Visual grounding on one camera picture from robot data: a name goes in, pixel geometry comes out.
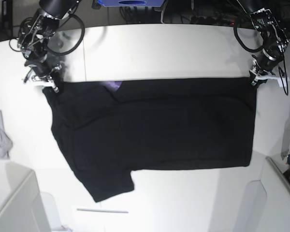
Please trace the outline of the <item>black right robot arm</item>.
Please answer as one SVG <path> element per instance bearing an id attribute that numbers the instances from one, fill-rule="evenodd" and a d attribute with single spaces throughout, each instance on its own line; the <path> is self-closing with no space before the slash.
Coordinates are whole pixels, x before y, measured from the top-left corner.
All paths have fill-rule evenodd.
<path id="1" fill-rule="evenodd" d="M 85 24 L 75 12 L 79 0 L 41 0 L 39 9 L 30 19 L 25 19 L 20 25 L 17 48 L 22 53 L 26 62 L 24 66 L 30 70 L 23 83 L 33 82 L 38 86 L 50 87 L 55 93 L 60 90 L 61 64 L 52 66 L 47 61 L 48 55 L 62 57 L 72 53 L 78 48 L 85 36 Z M 69 50 L 57 52 L 49 46 L 49 40 L 60 29 L 60 21 L 66 18 L 75 19 L 81 29 L 79 40 Z"/>

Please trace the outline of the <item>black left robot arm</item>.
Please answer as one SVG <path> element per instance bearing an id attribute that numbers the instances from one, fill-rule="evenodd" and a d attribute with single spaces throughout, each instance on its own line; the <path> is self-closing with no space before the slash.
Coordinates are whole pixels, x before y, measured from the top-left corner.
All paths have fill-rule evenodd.
<path id="1" fill-rule="evenodd" d="M 240 46 L 252 53 L 252 68 L 249 70 L 251 85 L 258 87 L 267 80 L 276 80 L 289 94 L 289 77 L 287 75 L 285 52 L 290 44 L 290 35 L 281 27 L 274 14 L 260 0 L 239 0 L 240 14 L 234 21 L 233 32 Z M 240 39 L 238 26 L 240 21 L 249 19 L 253 28 L 260 33 L 262 45 L 258 48 L 248 48 Z"/>

